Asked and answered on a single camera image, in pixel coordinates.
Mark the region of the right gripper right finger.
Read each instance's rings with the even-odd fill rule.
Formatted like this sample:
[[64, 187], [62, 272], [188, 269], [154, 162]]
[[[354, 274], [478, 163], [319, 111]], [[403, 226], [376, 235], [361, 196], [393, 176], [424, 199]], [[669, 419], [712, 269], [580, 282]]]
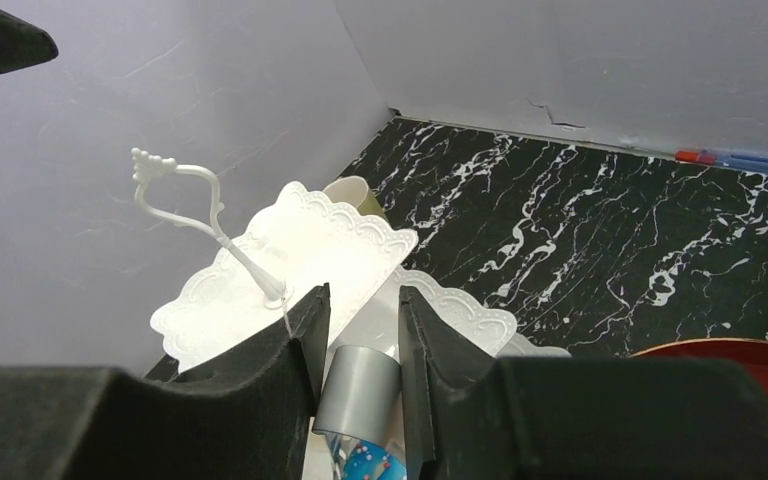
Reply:
[[768, 479], [768, 389], [716, 357], [495, 358], [399, 293], [412, 479]]

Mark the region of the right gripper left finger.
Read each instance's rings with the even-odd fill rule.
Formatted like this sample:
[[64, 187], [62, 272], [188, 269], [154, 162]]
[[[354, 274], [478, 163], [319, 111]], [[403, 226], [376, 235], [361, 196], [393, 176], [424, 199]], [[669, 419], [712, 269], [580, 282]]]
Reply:
[[323, 383], [330, 288], [168, 381], [0, 367], [0, 479], [299, 479]]

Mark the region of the silver metal tongs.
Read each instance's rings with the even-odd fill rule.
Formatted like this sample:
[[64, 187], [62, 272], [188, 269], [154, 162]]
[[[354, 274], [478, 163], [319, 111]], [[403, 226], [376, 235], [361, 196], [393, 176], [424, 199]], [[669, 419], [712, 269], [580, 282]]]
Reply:
[[335, 479], [341, 479], [342, 456], [354, 441], [383, 447], [401, 460], [401, 455], [388, 447], [400, 392], [397, 360], [364, 346], [336, 349], [312, 424], [312, 432], [327, 442]]

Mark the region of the white three-tier cake stand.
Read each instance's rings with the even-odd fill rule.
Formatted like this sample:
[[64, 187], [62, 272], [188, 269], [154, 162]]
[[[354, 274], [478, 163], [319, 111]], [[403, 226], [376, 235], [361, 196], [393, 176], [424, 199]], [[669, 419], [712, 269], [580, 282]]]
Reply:
[[[404, 268], [418, 242], [413, 230], [393, 228], [293, 181], [251, 219], [242, 235], [231, 237], [218, 221], [220, 183], [211, 170], [139, 148], [131, 155], [135, 204], [157, 219], [203, 232], [220, 246], [212, 263], [151, 316], [152, 329], [175, 361], [175, 377], [251, 338], [322, 284], [331, 289], [330, 350], [358, 345], [397, 357], [399, 291], [413, 287], [444, 322], [492, 356], [565, 355], [563, 348], [539, 347], [518, 334], [511, 313], [487, 308], [461, 289]], [[147, 201], [149, 186], [171, 175], [195, 176], [209, 184], [207, 221]]]

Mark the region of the blue frosted donut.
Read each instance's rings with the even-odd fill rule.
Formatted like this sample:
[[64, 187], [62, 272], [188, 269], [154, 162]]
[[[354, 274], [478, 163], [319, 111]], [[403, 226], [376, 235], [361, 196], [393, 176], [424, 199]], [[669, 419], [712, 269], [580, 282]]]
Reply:
[[354, 441], [345, 450], [340, 478], [347, 480], [407, 480], [405, 465], [378, 445]]

